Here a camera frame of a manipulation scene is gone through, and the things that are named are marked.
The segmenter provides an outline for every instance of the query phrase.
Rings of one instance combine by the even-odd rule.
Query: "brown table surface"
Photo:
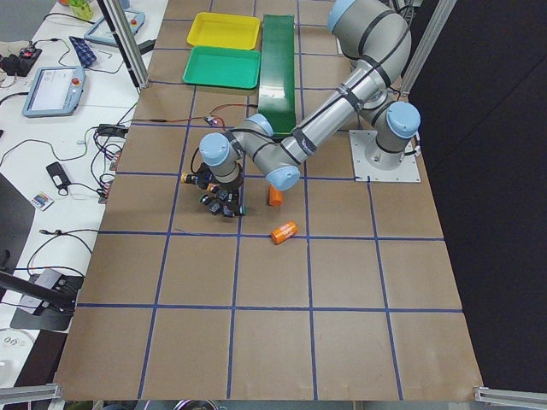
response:
[[[143,121],[225,103],[244,105],[218,111],[227,126],[254,114],[257,90],[182,83],[200,11],[295,15],[302,118],[350,70],[326,28],[331,7],[169,2],[56,375],[66,399],[473,398],[481,377],[420,160],[420,184],[355,182],[341,131],[280,208],[246,161],[248,215],[230,220],[179,183],[199,140],[219,130]],[[299,233],[275,246],[268,234],[288,220]]]

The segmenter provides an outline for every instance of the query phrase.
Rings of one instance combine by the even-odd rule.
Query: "black curtain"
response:
[[[413,25],[415,45],[436,1]],[[547,4],[459,0],[410,101],[484,385],[547,392]]]

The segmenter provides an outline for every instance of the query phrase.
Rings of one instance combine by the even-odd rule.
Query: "metal frame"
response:
[[[418,78],[421,69],[424,67],[424,63],[431,53],[431,50],[437,42],[438,35],[443,30],[444,24],[448,20],[452,9],[456,5],[457,0],[440,0],[437,4],[437,8],[433,12],[433,16],[427,25],[426,31],[421,38],[418,47],[410,64],[407,67],[407,71],[404,74],[403,82],[401,83],[401,94],[407,96],[410,94],[410,90],[414,85],[414,82]]]
[[[547,410],[547,394],[475,387],[475,400],[498,406],[516,406]]]
[[[123,61],[126,63],[127,71],[135,87],[143,89],[149,86],[150,78],[144,65],[143,57],[138,49],[134,34],[127,22],[126,12],[121,7],[119,0],[97,0],[99,8],[118,48],[120,49]]]
[[[377,133],[371,130],[350,130],[351,157],[356,181],[419,183],[421,181],[420,171],[414,155],[405,156],[403,162],[392,170],[379,169],[368,162],[365,149]],[[409,143],[405,151],[410,152],[413,149],[412,143]]]
[[[61,393],[62,389],[59,384],[0,389],[0,405],[22,403],[26,401],[60,399]]]

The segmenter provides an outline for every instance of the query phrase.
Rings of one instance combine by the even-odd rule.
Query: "blue tape line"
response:
[[[299,306],[226,306],[226,305],[177,305],[166,303],[78,303],[78,308],[131,308],[131,309],[187,309],[187,310],[242,310],[257,312],[364,312],[364,313],[463,313],[454,308],[416,307],[299,307]]]
[[[148,231],[99,231],[99,235],[156,235],[166,236],[167,232]],[[266,233],[241,233],[240,237],[270,238]],[[175,228],[171,236],[177,237],[237,237],[237,233],[212,233],[212,232],[185,232]],[[444,242],[443,237],[337,237],[329,235],[295,235],[294,239],[310,239],[314,241],[339,240],[339,241],[401,241],[401,242]]]
[[[355,181],[355,178],[348,178],[348,177],[305,177],[306,179],[310,181]]]
[[[167,232],[148,232],[148,231],[99,231],[98,235],[151,235],[151,236],[167,236]]]
[[[192,112],[194,110],[194,102],[196,101],[196,88],[194,87],[193,96],[191,99],[191,106],[190,106],[190,117],[192,115]],[[185,141],[182,148],[182,155],[180,156],[180,163],[179,163],[179,176],[182,174],[182,166],[185,159],[185,152],[186,152],[186,145],[188,143],[188,135],[190,134],[190,127],[187,124],[186,127],[186,133],[185,133]],[[144,360],[143,360],[143,369],[141,372],[141,378],[140,383],[138,386],[138,398],[141,399],[143,396],[143,390],[144,390],[144,381],[146,379],[146,371],[148,369],[148,360],[150,358],[150,349],[152,345],[152,335],[154,334],[154,327],[156,324],[156,311],[157,311],[157,305],[160,299],[160,292],[162,289],[162,280],[163,280],[163,273],[165,270],[165,264],[167,261],[167,255],[168,255],[168,249],[169,249],[169,243],[171,241],[171,230],[173,229],[173,222],[174,222],[174,215],[177,209],[177,201],[179,198],[179,188],[180,183],[179,181],[175,182],[175,189],[174,189],[174,198],[173,198],[173,205],[171,207],[171,214],[169,216],[169,225],[168,225],[168,232],[165,238],[165,247],[163,249],[163,256],[162,256],[162,264],[160,267],[160,274],[158,275],[157,279],[157,285],[156,285],[156,297],[154,299],[154,307],[152,309],[152,318],[150,321],[150,330],[148,335],[148,341],[146,343],[146,350],[144,351]]]
[[[187,124],[165,124],[163,122],[132,122],[131,126],[171,126],[173,128],[187,128]]]
[[[302,36],[300,30],[300,2],[297,2],[297,30],[298,30],[298,63],[302,66]],[[299,70],[300,86],[303,85],[302,70]],[[304,97],[300,93],[301,119],[304,117]],[[309,342],[311,350],[311,377],[314,391],[314,400],[319,399],[317,389],[317,365],[315,360],[315,326],[314,326],[314,295],[311,272],[311,253],[309,248],[309,197],[308,197],[308,164],[304,162],[304,210],[306,215],[306,258],[308,263],[308,299],[309,299]]]
[[[245,189],[241,186],[239,201],[244,203]],[[226,381],[226,398],[232,396],[232,364],[233,364],[233,335],[236,325],[236,302],[238,297],[238,271],[239,271],[239,250],[241,249],[241,227],[243,224],[243,216],[238,217],[238,234],[236,239],[236,255],[233,266],[233,287],[232,287],[232,315],[230,316],[230,343],[228,345],[228,375]]]
[[[382,284],[382,295],[384,297],[385,318],[387,319],[387,331],[389,333],[389,338],[390,338],[391,357],[393,359],[393,369],[395,371],[395,379],[397,381],[397,393],[399,394],[399,400],[403,400],[403,387],[401,385],[401,376],[399,374],[399,367],[397,364],[395,340],[393,337],[393,328],[391,326],[391,317],[390,317],[390,311],[389,311],[389,303],[387,301],[387,292],[385,290],[384,268],[382,265],[382,256],[379,249],[378,227],[376,226],[376,214],[374,212],[373,193],[370,188],[370,177],[368,177],[368,181],[367,181],[367,191],[368,191],[368,200],[370,202],[370,213],[371,213],[372,222],[373,222],[374,242],[376,244],[376,256],[378,258],[379,278]]]
[[[160,176],[160,177],[178,177],[179,175],[177,173],[143,173],[143,172],[135,172],[135,171],[117,171],[116,172],[119,175],[152,175],[152,176]]]

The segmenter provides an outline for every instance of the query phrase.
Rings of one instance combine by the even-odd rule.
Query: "electronic device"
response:
[[[10,54],[7,57],[0,56],[0,68],[7,75],[26,77],[40,54],[42,54],[41,49],[29,45],[22,48],[18,56],[15,54]]]
[[[84,90],[81,66],[41,67],[26,97],[23,115],[52,117],[72,115]]]
[[[62,165],[59,162],[53,162],[52,164],[49,164],[45,168],[45,170],[50,175],[51,180],[58,190],[67,190],[68,186],[72,184],[72,182],[70,182],[70,179],[68,178],[67,173],[65,173],[65,170],[62,168]]]
[[[10,327],[64,331],[68,328],[84,279],[65,276],[53,269],[29,280],[0,270],[0,288],[21,293]]]
[[[131,32],[135,35],[138,32],[138,29],[144,24],[146,15],[141,11],[135,11],[127,9],[125,10],[127,22],[131,27]],[[116,46],[114,36],[110,31],[109,25],[107,24],[104,17],[98,20],[84,35],[84,39],[91,41],[92,43],[105,44]]]

